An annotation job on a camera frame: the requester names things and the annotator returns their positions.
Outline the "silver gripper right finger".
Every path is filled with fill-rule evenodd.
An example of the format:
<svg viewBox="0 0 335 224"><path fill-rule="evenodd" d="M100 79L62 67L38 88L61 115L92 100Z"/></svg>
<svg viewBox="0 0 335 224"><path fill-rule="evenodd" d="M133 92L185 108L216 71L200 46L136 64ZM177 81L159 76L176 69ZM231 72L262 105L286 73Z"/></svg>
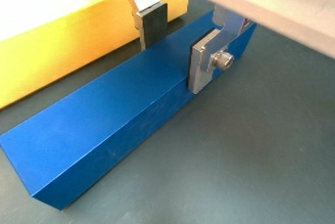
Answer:
<svg viewBox="0 0 335 224"><path fill-rule="evenodd" d="M230 44L250 28L250 19L220 5L215 6L212 22L219 28L211 29L192 48L188 86L195 94L211 82L214 72L226 70L234 64Z"/></svg>

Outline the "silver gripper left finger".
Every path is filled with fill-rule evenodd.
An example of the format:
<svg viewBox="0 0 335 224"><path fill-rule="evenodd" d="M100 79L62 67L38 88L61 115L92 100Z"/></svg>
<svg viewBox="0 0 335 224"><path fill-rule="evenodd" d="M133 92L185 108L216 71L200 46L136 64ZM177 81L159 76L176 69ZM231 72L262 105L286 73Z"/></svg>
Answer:
<svg viewBox="0 0 335 224"><path fill-rule="evenodd" d="M167 37L168 4L163 0L129 0L133 7L140 44L145 50Z"/></svg>

